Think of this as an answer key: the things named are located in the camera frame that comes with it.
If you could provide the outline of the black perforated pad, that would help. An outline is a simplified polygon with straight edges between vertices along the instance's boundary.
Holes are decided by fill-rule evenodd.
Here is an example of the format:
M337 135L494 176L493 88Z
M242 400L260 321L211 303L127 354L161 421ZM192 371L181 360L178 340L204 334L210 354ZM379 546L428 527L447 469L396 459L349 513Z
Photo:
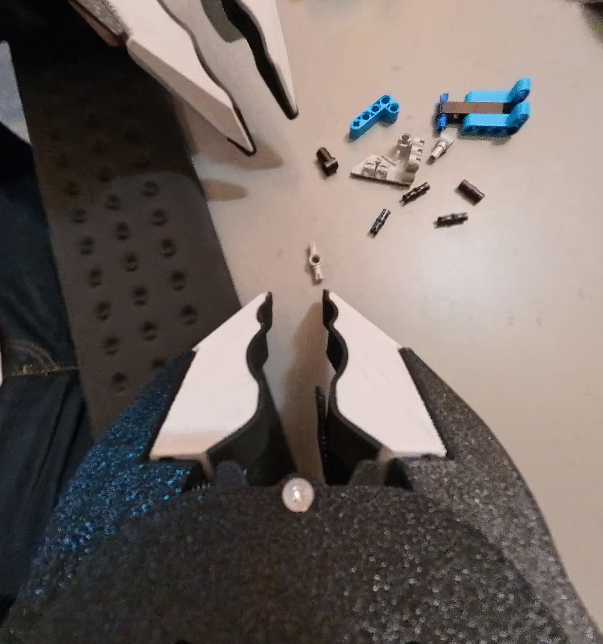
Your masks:
M12 55L98 435L241 304L167 90L104 44Z

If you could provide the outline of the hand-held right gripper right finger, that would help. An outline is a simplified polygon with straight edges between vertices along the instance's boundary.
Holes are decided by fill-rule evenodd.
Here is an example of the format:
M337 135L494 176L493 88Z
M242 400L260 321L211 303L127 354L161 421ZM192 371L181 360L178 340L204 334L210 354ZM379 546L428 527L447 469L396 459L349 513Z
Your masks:
M326 482L348 482L362 463L382 480L400 460L445 459L441 432L401 345L335 292L322 295L327 359L333 369L318 442Z

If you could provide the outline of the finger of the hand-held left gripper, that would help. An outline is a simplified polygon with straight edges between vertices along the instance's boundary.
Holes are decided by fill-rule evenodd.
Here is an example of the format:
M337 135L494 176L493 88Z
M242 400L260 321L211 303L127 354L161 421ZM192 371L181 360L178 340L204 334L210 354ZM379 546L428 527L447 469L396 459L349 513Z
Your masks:
M204 68L193 39L159 1L106 1L133 60L217 132L252 155L256 146L231 97Z
M275 1L222 1L231 24L246 39L257 70L288 119L298 116L287 48Z

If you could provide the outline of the light grey axle pin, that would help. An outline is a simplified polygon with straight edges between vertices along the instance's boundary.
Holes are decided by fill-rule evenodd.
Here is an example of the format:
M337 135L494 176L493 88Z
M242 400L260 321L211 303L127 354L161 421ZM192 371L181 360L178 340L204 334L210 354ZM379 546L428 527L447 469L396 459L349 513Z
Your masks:
M433 165L440 159L453 145L454 139L446 134L441 134L434 143L432 150L427 158L427 164Z

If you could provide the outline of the grey triangular panel piece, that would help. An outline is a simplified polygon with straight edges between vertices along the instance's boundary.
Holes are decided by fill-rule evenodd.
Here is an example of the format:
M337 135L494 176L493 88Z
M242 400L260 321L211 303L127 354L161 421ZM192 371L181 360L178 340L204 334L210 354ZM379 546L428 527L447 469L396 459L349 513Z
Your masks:
M381 155L369 155L356 165L350 177L410 188L416 179L425 141L403 133L395 145Z

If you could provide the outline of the blue angled toy beam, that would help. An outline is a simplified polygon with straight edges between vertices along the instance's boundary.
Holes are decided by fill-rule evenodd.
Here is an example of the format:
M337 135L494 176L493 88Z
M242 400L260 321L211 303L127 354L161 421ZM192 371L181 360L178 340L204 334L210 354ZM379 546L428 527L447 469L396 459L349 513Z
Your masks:
M391 95L384 94L371 103L349 126L348 137L356 141L371 130L377 124L384 126L392 125L397 121L400 112L400 104Z

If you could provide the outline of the blue beam assembly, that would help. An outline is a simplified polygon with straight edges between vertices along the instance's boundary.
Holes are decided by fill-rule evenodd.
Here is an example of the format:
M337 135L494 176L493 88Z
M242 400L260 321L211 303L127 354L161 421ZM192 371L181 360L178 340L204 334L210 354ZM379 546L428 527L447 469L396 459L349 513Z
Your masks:
M516 134L531 115L531 78L523 77L508 90L475 90L462 101L442 93L435 107L437 134L455 125L461 136L504 138Z

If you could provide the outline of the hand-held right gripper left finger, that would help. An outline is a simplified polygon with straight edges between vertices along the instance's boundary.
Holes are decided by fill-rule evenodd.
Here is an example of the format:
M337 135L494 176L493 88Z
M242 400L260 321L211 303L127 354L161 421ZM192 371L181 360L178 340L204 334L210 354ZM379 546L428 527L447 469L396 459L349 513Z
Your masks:
M151 461L233 462L249 479L284 476L284 434L265 381L273 296L263 292L192 350L149 445Z

